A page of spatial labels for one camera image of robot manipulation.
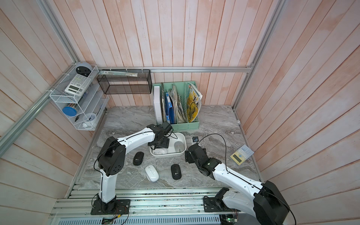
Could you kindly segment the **grey computer mouse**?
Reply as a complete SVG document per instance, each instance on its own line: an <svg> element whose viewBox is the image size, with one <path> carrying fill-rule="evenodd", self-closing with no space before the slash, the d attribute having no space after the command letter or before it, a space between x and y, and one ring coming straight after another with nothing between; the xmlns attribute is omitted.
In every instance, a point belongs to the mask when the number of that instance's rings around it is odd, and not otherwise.
<svg viewBox="0 0 360 225"><path fill-rule="evenodd" d="M174 149L176 153L181 153L183 151L185 151L185 146L183 144L183 142L177 141L174 143Z"/></svg>

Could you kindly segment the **white computer mouse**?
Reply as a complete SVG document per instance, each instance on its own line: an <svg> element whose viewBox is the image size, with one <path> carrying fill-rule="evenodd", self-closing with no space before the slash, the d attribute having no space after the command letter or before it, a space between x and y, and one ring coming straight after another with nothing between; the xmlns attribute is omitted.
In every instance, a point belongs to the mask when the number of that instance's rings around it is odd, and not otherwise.
<svg viewBox="0 0 360 225"><path fill-rule="evenodd" d="M146 166L145 172L150 182L156 182L159 179L159 174L153 165Z"/></svg>

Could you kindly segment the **white plastic storage box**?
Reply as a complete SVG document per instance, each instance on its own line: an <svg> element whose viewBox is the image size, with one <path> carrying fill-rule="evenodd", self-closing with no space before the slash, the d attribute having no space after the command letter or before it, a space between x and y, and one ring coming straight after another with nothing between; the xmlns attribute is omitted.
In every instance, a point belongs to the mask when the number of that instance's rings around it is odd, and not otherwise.
<svg viewBox="0 0 360 225"><path fill-rule="evenodd" d="M187 144L182 133L173 133L169 137L168 148L155 148L154 146L149 148L151 155L155 158L177 157L184 154Z"/></svg>

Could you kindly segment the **round black white speaker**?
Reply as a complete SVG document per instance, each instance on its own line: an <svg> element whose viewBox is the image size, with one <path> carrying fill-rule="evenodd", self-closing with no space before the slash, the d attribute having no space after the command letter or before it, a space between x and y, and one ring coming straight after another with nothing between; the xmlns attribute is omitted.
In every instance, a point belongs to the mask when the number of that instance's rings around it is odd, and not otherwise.
<svg viewBox="0 0 360 225"><path fill-rule="evenodd" d="M79 62L76 64L76 73L84 77L88 77L92 70L92 66L87 62Z"/></svg>

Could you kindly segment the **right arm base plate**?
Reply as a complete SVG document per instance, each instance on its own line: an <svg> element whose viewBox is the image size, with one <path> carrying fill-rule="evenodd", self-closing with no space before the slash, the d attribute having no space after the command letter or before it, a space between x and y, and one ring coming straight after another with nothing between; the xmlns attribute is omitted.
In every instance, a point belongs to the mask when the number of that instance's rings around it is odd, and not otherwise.
<svg viewBox="0 0 360 225"><path fill-rule="evenodd" d="M205 212L236 212L236 209L228 208L223 197L225 194L229 194L230 189L223 187L215 197L203 197L203 207Z"/></svg>

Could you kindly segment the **white binder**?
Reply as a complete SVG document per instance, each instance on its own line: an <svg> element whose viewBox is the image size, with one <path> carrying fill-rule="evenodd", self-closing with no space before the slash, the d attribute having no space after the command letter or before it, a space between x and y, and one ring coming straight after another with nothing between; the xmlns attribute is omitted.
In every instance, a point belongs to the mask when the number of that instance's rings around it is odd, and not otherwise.
<svg viewBox="0 0 360 225"><path fill-rule="evenodd" d="M153 106L154 106L156 122L158 125L160 125L163 122L163 117L162 117L161 96L160 96L159 86L154 86L153 88Z"/></svg>

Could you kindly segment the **green plastic file organizer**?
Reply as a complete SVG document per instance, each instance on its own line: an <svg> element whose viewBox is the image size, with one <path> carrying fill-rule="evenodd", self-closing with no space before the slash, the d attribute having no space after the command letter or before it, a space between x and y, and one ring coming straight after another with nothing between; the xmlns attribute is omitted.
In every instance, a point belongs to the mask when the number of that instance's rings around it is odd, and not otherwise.
<svg viewBox="0 0 360 225"><path fill-rule="evenodd" d="M169 122L168 118L167 118L167 111L166 111L166 100L165 100L165 93L168 92L169 89L171 89L172 84L174 84L177 87L178 90L178 94L181 97L182 100L182 106L184 109L184 112L186 114L187 117L187 83L192 83L194 84L196 87L196 83L194 81L187 81L187 82L165 82L165 83L156 83L152 86L152 90L154 88L154 86L159 86L160 87L160 96L161 96L161 107L162 107L162 117L163 117L163 122ZM194 130L194 129L198 129L199 128L199 119L198 116L197 118L193 121L193 122L187 122L187 123L174 123L171 124L171 126L173 127L173 130L175 132L180 132L180 131L186 131L186 130Z"/></svg>

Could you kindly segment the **small yellow calculator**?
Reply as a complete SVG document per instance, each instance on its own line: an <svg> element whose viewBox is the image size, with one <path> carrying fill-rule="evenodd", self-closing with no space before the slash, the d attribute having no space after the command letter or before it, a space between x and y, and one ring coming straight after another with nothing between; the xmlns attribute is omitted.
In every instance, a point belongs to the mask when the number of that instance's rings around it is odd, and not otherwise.
<svg viewBox="0 0 360 225"><path fill-rule="evenodd" d="M234 152L230 158L237 164L241 165L247 159L249 159L254 152L246 145L242 145L236 152Z"/></svg>

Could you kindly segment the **blue folder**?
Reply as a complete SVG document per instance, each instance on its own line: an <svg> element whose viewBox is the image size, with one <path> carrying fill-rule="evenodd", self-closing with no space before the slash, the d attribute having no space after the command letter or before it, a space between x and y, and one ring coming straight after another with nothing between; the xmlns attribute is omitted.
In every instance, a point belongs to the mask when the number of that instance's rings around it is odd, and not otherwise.
<svg viewBox="0 0 360 225"><path fill-rule="evenodd" d="M174 108L168 92L165 93L165 100L166 100L166 116L170 122L170 124L175 123L175 115L174 115Z"/></svg>

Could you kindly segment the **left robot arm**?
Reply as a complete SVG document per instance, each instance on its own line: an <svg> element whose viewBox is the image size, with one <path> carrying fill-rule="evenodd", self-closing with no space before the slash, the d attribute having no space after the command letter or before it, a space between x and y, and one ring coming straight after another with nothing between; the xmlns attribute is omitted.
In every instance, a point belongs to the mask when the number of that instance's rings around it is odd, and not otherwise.
<svg viewBox="0 0 360 225"><path fill-rule="evenodd" d="M117 174L123 169L126 155L132 150L147 144L148 146L167 148L172 126L163 122L160 125L151 124L132 135L108 138L103 145L97 162L101 173L101 202L109 203L116 198L115 186Z"/></svg>

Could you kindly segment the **small black Lecoo mouse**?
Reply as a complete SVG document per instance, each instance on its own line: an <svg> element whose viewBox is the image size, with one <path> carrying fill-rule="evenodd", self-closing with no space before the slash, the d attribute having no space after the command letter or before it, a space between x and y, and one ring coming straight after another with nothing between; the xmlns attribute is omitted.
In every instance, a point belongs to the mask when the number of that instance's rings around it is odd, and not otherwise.
<svg viewBox="0 0 360 225"><path fill-rule="evenodd" d="M133 158L133 165L134 166L141 165L143 162L143 158L144 158L144 153L142 151L137 152Z"/></svg>

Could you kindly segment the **blue round lid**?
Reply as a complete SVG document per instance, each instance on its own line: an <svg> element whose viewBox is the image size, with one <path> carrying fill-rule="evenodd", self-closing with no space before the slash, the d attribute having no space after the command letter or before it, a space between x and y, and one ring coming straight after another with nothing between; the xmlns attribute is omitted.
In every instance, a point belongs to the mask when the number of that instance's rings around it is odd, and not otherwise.
<svg viewBox="0 0 360 225"><path fill-rule="evenodd" d="M76 106L73 105L69 105L69 106L65 106L62 109L62 112L69 117L73 117L77 115L77 110L76 110Z"/></svg>

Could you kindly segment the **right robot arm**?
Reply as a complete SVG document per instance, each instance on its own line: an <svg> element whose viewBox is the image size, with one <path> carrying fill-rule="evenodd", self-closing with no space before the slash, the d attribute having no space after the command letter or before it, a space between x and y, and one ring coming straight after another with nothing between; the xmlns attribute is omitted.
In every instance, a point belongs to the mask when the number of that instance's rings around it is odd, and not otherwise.
<svg viewBox="0 0 360 225"><path fill-rule="evenodd" d="M194 163L201 174L227 185L215 197L203 198L205 212L240 211L255 217L261 225L284 223L290 208L274 183L254 181L237 173L220 160L208 157L197 143L185 151L185 159Z"/></svg>

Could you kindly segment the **grey papers bundle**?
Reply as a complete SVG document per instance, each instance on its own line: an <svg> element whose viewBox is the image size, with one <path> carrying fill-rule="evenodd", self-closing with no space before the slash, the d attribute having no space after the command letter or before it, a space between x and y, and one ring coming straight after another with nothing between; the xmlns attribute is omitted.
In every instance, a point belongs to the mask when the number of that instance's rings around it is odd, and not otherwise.
<svg viewBox="0 0 360 225"><path fill-rule="evenodd" d="M175 123L187 123L187 117L184 112L183 106L182 106L182 99L180 95L178 94L177 87L172 84L171 89L168 90L170 99L172 101L172 106L174 110L174 120Z"/></svg>

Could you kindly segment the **large black Lecoo mouse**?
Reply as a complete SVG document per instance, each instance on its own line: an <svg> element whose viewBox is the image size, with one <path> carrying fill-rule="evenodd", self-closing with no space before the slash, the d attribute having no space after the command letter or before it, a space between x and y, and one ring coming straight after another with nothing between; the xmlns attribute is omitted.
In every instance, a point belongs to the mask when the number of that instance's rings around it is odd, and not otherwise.
<svg viewBox="0 0 360 225"><path fill-rule="evenodd" d="M181 168L178 164L173 164L171 166L171 174L174 180L179 180L182 177Z"/></svg>

